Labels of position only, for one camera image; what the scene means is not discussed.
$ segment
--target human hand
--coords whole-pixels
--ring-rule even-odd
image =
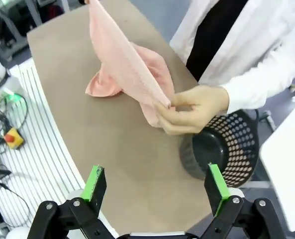
[[[167,134],[199,133],[214,116],[228,110],[229,95],[222,87],[196,86],[172,99],[172,106],[190,106],[190,111],[173,111],[159,102],[154,106]]]

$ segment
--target laundry basket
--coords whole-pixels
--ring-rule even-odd
[[[217,164],[228,187],[250,179],[259,158],[258,111],[251,119],[244,111],[214,117],[196,135],[185,137],[180,159],[193,177],[204,180],[207,165]]]

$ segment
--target bolt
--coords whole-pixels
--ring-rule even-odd
[[[263,200],[261,200],[261,201],[259,202],[259,205],[260,205],[261,207],[264,207],[264,206],[266,205],[266,202],[263,201]]]
[[[80,205],[80,201],[76,200],[74,203],[73,203],[73,206],[75,207],[78,207]]]
[[[49,203],[49,204],[47,204],[47,206],[46,206],[46,209],[51,209],[53,206],[52,206],[52,204],[51,203]]]
[[[240,203],[240,200],[239,200],[239,198],[233,198],[233,199],[232,199],[232,202],[233,202],[233,203]]]

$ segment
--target white sleeve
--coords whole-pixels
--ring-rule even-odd
[[[294,78],[295,27],[257,67],[221,85],[229,94],[227,113],[263,106],[267,98],[289,87]]]

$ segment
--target white coat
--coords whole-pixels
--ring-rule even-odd
[[[197,28],[218,0],[192,0],[171,40],[186,63]],[[199,83],[220,85],[228,113],[256,109],[295,78],[295,0],[248,0]]]

